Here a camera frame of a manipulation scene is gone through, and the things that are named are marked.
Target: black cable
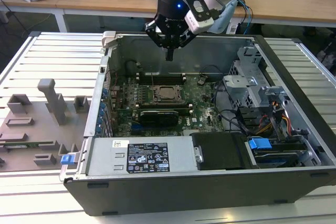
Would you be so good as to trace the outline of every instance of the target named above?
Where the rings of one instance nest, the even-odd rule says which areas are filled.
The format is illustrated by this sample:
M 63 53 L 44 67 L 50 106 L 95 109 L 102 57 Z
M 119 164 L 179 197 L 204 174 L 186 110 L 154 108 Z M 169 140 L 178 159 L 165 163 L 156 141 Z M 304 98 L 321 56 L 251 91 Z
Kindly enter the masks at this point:
M 245 16 L 244 16 L 244 19 L 243 19 L 243 21 L 241 21 L 240 23 L 244 23 L 244 21 L 246 20 L 246 17 L 247 17 L 247 11 L 246 11 L 246 9 L 244 8 L 244 11 L 245 11 Z
M 203 75 L 203 71 L 204 71 L 206 68 L 208 68 L 208 67 L 213 67 L 213 68 L 217 69 L 217 70 L 219 71 L 219 73 L 221 73 L 221 74 L 224 75 L 224 73 L 223 73 L 223 72 L 219 69 L 219 67 L 216 66 L 216 65 L 205 65 L 205 66 L 199 71 L 199 74 L 200 74 L 201 76 L 204 76 L 204 75 Z
M 22 38 L 21 38 L 19 35 L 16 35 L 16 34 L 10 34 L 10 33 L 8 32 L 8 30 L 7 30 L 7 28 L 6 28 L 6 26 L 5 26 L 4 23 L 1 23 L 1 25 L 2 25 L 2 27 L 5 29 L 5 32 L 7 33 L 7 35 L 17 37 L 18 39 L 20 39 L 21 41 L 23 41 Z
M 19 24 L 22 26 L 22 28 L 28 33 L 26 27 L 21 23 L 21 21 L 16 17 L 16 15 L 12 12 L 11 9 L 9 9 L 9 7 L 6 5 L 6 3 L 3 0 L 0 0 L 3 5 L 9 10 L 9 12 L 16 18 L 16 20 L 19 22 Z
M 250 21 L 250 23 L 252 24 L 252 20 L 253 20 L 253 16 L 254 16 L 253 10 L 252 10 L 252 8 L 249 7 L 249 6 L 246 6 L 246 7 L 249 8 L 249 9 L 251 10 L 251 12 L 252 12 L 252 17 L 251 17 L 251 21 Z

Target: warning label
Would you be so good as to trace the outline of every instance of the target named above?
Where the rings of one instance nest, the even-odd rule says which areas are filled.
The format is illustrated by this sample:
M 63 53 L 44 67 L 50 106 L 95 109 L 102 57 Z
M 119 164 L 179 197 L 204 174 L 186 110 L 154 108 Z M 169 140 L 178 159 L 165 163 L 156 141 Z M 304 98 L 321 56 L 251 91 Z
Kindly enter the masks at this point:
M 169 171 L 167 143 L 128 145 L 128 173 L 158 173 Z

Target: metal bracket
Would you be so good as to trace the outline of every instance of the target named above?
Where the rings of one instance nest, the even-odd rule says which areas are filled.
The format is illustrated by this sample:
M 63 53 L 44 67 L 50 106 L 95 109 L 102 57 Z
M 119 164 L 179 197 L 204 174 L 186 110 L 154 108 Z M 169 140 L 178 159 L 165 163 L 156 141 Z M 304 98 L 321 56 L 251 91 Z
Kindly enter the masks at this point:
M 116 31 L 105 31 L 101 38 L 103 48 L 109 48 L 117 43 Z
M 198 164 L 203 163 L 203 155 L 201 147 L 194 147 L 195 159 Z
M 261 54 L 256 47 L 241 47 L 238 50 L 238 57 L 245 63 L 259 64 Z
M 269 97 L 280 98 L 286 94 L 283 87 L 261 87 L 258 91 L 261 98 L 260 104 L 269 104 Z

